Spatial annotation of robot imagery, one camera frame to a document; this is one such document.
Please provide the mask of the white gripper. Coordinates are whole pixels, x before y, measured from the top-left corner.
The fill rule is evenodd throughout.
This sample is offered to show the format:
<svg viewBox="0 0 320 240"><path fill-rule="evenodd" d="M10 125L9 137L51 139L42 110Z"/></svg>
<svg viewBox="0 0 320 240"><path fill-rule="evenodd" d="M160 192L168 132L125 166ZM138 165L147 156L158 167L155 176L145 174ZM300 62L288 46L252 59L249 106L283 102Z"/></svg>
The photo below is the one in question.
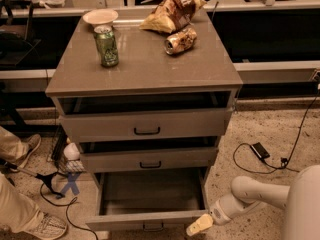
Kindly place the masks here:
<svg viewBox="0 0 320 240"><path fill-rule="evenodd" d="M188 236L194 236L202 231L209 229L213 222L215 225L222 226L229 223L236 217L256 212L266 207L266 204L259 201L251 203L244 202L231 193L220 197L209 208L209 214L200 216L186 229Z"/></svg>

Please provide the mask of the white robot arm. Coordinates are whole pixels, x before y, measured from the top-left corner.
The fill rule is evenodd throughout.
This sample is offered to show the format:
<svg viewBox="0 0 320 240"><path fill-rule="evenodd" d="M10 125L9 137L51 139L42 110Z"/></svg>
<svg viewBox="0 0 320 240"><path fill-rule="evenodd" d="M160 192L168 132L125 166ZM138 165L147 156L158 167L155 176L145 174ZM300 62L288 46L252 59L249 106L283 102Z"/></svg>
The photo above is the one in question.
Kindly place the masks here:
<svg viewBox="0 0 320 240"><path fill-rule="evenodd" d="M225 225L265 204L285 212L282 240L320 240L320 166L303 169L289 186L236 177L230 191L188 226L186 233L193 236L213 225Z"/></svg>

